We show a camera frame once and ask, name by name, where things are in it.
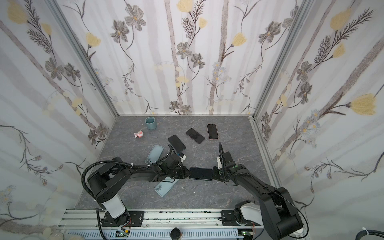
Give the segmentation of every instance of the wall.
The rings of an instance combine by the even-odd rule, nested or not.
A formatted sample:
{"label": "wall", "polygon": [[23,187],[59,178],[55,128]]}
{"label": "wall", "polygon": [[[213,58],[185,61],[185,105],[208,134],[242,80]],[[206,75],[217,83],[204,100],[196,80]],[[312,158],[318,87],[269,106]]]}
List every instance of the wall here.
{"label": "wall", "polygon": [[0,238],[46,239],[114,117],[44,1],[1,1],[0,29]]}
{"label": "wall", "polygon": [[301,1],[64,1],[120,114],[251,114]]}
{"label": "wall", "polygon": [[257,116],[311,239],[384,227],[383,22],[383,1],[315,1]]}

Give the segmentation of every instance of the black cable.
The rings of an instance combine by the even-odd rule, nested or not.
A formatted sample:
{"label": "black cable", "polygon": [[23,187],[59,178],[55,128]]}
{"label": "black cable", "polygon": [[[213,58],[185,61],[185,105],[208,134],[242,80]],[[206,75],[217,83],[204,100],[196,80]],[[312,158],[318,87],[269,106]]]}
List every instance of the black cable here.
{"label": "black cable", "polygon": [[261,231],[261,233],[259,235],[257,235],[255,238],[253,238],[252,240],[255,240],[256,238],[260,237],[260,235],[263,233],[265,228],[263,228],[263,230]]}
{"label": "black cable", "polygon": [[374,236],[378,236],[378,237],[382,237],[384,238],[384,232],[381,232],[381,231],[376,231],[376,230],[362,230],[362,231],[359,231],[357,234],[356,234],[356,238],[355,240],[359,240],[361,239],[363,236],[366,236],[368,235],[374,235]]}
{"label": "black cable", "polygon": [[99,227],[99,232],[100,232],[101,238],[103,240],[108,240],[108,239],[105,238],[104,233],[101,230],[100,214],[99,214],[99,210],[98,209],[96,209],[96,216],[97,216],[97,226]]}
{"label": "black cable", "polygon": [[156,163],[161,162],[164,159],[166,159],[169,155],[172,154],[172,152],[175,153],[175,149],[173,149],[172,145],[168,144],[168,147],[169,147],[169,153],[165,157],[162,157],[159,160],[157,160]]}
{"label": "black cable", "polygon": [[[173,182],[175,182],[176,181],[176,179],[173,179]],[[160,182],[170,182],[170,181],[160,181]]]}
{"label": "black cable", "polygon": [[91,197],[95,198],[95,196],[93,195],[93,192],[88,188],[87,186],[87,183],[85,182],[85,175],[87,174],[87,172],[97,166],[97,165],[100,165],[100,164],[106,164],[106,163],[115,163],[115,164],[120,164],[120,165],[123,165],[123,166],[126,166],[126,167],[129,167],[129,168],[134,168],[134,169],[149,169],[149,166],[143,166],[143,165],[133,165],[133,164],[129,164],[127,162],[120,162],[120,161],[116,161],[116,160],[107,160],[107,161],[100,161],[100,162],[94,162],[92,163],[91,165],[89,165],[83,172],[83,174],[81,175],[81,184],[84,188],[84,190],[89,194],[91,195]]}
{"label": "black cable", "polygon": [[[231,176],[229,176],[229,178],[224,178],[225,180],[229,180],[229,179],[231,179],[231,178],[233,178],[234,176],[237,176],[237,175],[246,175],[246,176],[249,176],[249,177],[252,177],[255,181],[257,181],[260,185],[262,185],[254,176],[252,176],[252,174],[251,173],[244,173],[244,172],[238,172],[238,173],[235,173],[235,174],[232,174]],[[301,239],[301,238],[305,238],[307,235],[308,235],[308,233],[309,233],[309,224],[308,224],[308,221],[307,221],[307,219],[305,218],[305,216],[304,216],[304,214],[293,204],[293,203],[291,203],[290,201],[288,201],[285,197],[283,197],[283,196],[281,196],[280,194],[277,194],[276,192],[274,192],[274,191],[271,191],[271,190],[269,190],[269,189],[267,189],[267,188],[264,188],[264,189],[266,189],[266,190],[268,190],[268,191],[270,191],[271,193],[273,193],[273,194],[276,194],[277,196],[279,196],[279,197],[281,197],[282,199],[284,199],[284,200],[286,200],[289,204],[291,204],[294,208],[296,208],[296,210],[299,212],[299,213],[301,213],[301,215],[303,216],[303,218],[304,218],[304,220],[305,220],[305,223],[306,223],[306,225],[307,225],[307,233],[303,236],[303,237],[292,237],[292,236],[289,236],[288,235],[288,237],[291,237],[291,238],[296,238],[296,239]]]}
{"label": "black cable", "polygon": [[309,233],[309,231],[310,231],[310,226],[309,226],[309,224],[308,224],[308,221],[307,221],[307,219],[305,218],[305,216],[304,216],[304,214],[293,204],[293,203],[291,203],[290,201],[288,201],[285,197],[283,197],[283,196],[281,196],[280,194],[277,194],[276,192],[274,192],[274,191],[271,191],[271,190],[269,190],[270,192],[272,192],[272,193],[274,193],[274,194],[276,194],[277,196],[279,196],[279,197],[281,197],[282,199],[284,199],[284,200],[286,200],[288,203],[290,203],[294,208],[296,208],[296,210],[299,212],[299,213],[301,213],[301,215],[303,216],[303,218],[304,218],[304,220],[305,220],[305,223],[306,223],[306,225],[307,225],[307,233],[304,235],[304,236],[302,236],[302,237],[292,237],[292,236],[289,236],[288,235],[288,237],[291,237],[291,238],[296,238],[296,239],[301,239],[301,238],[305,238],[307,235],[308,235],[308,233]]}

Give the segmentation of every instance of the table surface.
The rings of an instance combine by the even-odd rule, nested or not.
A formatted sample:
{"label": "table surface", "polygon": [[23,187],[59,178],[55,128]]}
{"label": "table surface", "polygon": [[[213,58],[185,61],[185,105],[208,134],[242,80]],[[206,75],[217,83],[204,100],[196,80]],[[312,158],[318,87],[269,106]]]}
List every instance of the table surface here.
{"label": "table surface", "polygon": [[[184,166],[212,168],[217,166],[218,143],[224,152],[229,151],[236,163],[266,183],[270,183],[263,160],[257,147],[248,117],[228,116],[154,116],[157,128],[148,130],[141,116],[118,117],[99,160],[120,157],[123,161],[145,164],[145,159],[155,144],[164,147],[161,157],[169,152],[168,138],[176,134],[186,146]],[[209,140],[207,124],[216,124],[218,140]],[[201,144],[192,140],[186,131],[195,129],[205,137]],[[134,138],[134,132],[142,130],[141,138]],[[236,204],[253,201],[253,196],[241,186],[227,186],[219,181],[180,179],[173,188],[161,197],[155,190],[158,182],[127,182],[119,191],[127,209],[225,209]],[[83,192],[76,209],[94,209],[97,203]]]}

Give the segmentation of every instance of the pink toy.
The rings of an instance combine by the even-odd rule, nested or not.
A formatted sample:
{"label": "pink toy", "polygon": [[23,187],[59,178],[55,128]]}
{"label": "pink toy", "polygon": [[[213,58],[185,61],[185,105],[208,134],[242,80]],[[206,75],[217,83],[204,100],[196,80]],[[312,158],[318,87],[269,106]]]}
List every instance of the pink toy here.
{"label": "pink toy", "polygon": [[144,135],[143,131],[138,131],[138,132],[135,132],[135,138],[137,137],[142,137]]}

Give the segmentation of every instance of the yellow flower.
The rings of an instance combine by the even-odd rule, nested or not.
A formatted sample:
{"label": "yellow flower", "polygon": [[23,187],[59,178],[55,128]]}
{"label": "yellow flower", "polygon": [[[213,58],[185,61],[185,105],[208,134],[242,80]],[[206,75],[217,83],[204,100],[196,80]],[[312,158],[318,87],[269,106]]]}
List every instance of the yellow flower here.
{"label": "yellow flower", "polygon": [[90,45],[91,47],[97,47],[100,45],[100,42],[101,42],[101,39],[97,38],[92,33],[87,33],[86,39],[87,39],[88,45]]}
{"label": "yellow flower", "polygon": [[178,77],[176,78],[176,80],[177,80],[178,82],[185,82],[185,83],[189,82],[189,79],[186,78],[186,77],[184,77],[184,76],[178,76]]}
{"label": "yellow flower", "polygon": [[41,27],[44,29],[44,31],[48,34],[48,35],[51,35],[52,34],[52,28],[51,28],[51,25],[47,24],[47,23],[42,23],[41,24]]}
{"label": "yellow flower", "polygon": [[241,46],[243,43],[245,43],[246,40],[247,39],[245,38],[245,36],[242,33],[238,33],[233,38],[232,45],[234,45],[236,47]]}
{"label": "yellow flower", "polygon": [[8,13],[8,18],[14,23],[18,23],[18,24],[26,23],[28,19],[26,13],[24,12],[23,7],[13,0],[9,2],[7,13]]}
{"label": "yellow flower", "polygon": [[199,18],[199,28],[203,28],[207,25],[207,20],[204,18]]}
{"label": "yellow flower", "polygon": [[376,113],[374,110],[376,108],[375,102],[375,96],[372,93],[369,93],[356,98],[347,104],[347,107],[360,115],[374,115]]}
{"label": "yellow flower", "polygon": [[333,57],[338,58],[341,57],[345,53],[345,47],[344,44],[340,44],[335,51],[333,52]]}
{"label": "yellow flower", "polygon": [[180,0],[177,4],[177,8],[184,13],[192,10],[193,0]]}
{"label": "yellow flower", "polygon": [[82,98],[75,98],[72,102],[72,107],[76,108],[78,105],[82,104],[83,103],[83,99]]}
{"label": "yellow flower", "polygon": [[351,15],[351,9],[347,9],[344,12],[340,12],[336,14],[331,19],[331,28],[335,31],[340,30],[348,21],[349,17]]}
{"label": "yellow flower", "polygon": [[287,106],[287,96],[283,94],[283,95],[281,95],[280,99],[281,99],[281,102],[283,103],[283,107],[286,107]]}

